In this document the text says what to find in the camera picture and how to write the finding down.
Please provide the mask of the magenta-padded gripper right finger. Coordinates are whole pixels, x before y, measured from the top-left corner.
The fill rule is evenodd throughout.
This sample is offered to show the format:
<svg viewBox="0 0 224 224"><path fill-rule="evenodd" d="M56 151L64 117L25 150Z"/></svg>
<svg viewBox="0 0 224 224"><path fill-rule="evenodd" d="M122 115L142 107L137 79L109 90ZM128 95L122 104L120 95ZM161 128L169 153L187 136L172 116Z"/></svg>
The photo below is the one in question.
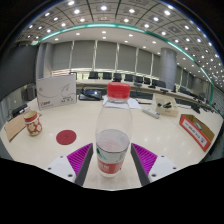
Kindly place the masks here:
<svg viewBox="0 0 224 224"><path fill-rule="evenodd" d="M135 143L131 144L131 155L142 186L168 176L178 170L166 156L156 155Z"/></svg>

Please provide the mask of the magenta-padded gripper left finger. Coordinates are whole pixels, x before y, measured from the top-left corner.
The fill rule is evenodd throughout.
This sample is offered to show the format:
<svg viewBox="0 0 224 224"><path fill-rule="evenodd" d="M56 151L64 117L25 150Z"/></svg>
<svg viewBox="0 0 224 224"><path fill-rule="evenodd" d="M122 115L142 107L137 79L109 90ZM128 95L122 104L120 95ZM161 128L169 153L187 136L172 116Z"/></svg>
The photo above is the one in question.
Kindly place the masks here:
<svg viewBox="0 0 224 224"><path fill-rule="evenodd" d="M93 144L87 144L67 156L57 157L46 171L79 186L84 184L93 155Z"/></svg>

